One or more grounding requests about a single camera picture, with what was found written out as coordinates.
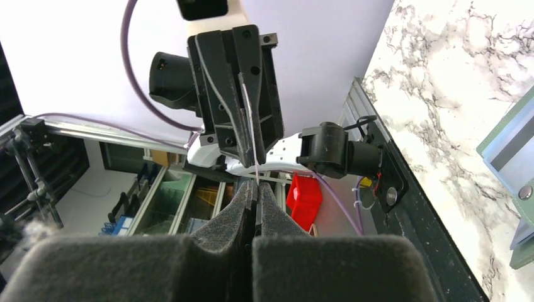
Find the silver VIP credit card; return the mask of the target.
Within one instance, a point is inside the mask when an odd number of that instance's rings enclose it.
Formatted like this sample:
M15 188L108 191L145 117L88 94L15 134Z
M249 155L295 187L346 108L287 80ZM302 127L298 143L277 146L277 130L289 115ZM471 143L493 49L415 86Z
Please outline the silver VIP credit card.
M246 84L244 82L244 75L242 72L238 73L239 82L241 85L241 92L244 99L244 104L246 106L246 115L248 119L248 126L249 126L249 132L250 132L250 140L252 145L252 151L253 151L253 160L254 160L254 176L256 184L259 185L259 164L258 164L258 156L257 156L257 150L256 150L256 141L254 136L254 125L253 125L253 116L252 116L252 107L251 102L249 99L249 94L247 92Z

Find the green card holder wallet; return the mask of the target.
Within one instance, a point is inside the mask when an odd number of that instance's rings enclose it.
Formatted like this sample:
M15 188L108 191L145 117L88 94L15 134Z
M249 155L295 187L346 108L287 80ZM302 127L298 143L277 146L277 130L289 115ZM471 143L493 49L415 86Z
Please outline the green card holder wallet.
M533 262L533 88L501 118L476 151L511 193L519 213L509 265L520 269Z

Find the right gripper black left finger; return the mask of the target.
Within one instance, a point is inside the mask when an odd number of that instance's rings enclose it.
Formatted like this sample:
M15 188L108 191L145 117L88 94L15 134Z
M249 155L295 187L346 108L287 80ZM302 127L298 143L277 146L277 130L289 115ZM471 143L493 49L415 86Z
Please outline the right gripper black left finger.
M255 183L244 182L189 235L46 238L23 257L1 300L250 301L245 244L255 199Z

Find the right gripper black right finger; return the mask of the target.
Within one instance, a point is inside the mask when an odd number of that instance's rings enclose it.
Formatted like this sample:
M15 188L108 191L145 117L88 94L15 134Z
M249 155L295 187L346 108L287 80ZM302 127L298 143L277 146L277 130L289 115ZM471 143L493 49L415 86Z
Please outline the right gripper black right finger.
M254 301L435 301L415 246L395 235L314 238L253 185L261 235L253 240Z

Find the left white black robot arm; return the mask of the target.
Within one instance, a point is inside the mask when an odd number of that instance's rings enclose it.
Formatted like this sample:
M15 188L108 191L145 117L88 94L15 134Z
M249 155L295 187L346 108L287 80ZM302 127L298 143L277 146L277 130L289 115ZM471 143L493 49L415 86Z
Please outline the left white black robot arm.
M186 170L223 179L253 171L316 172L340 179L377 175L383 151L354 141L349 128L323 122L286 137L272 50L274 33L255 25L191 36L187 57L154 55L150 97L193 111L203 128L187 144Z

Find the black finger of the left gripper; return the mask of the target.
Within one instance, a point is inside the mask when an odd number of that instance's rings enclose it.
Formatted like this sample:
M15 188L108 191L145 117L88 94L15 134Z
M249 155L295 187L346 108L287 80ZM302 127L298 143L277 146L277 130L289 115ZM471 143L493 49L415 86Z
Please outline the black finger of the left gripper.
M262 35L256 25L232 29L239 72L244 75L252 107L258 164L266 162L268 152L283 138L278 84L272 50L278 45L276 33ZM254 165L248 119L245 113L246 163Z
M188 55L205 135L222 155L246 163L246 131L236 81L225 49L230 31L208 31L188 39Z

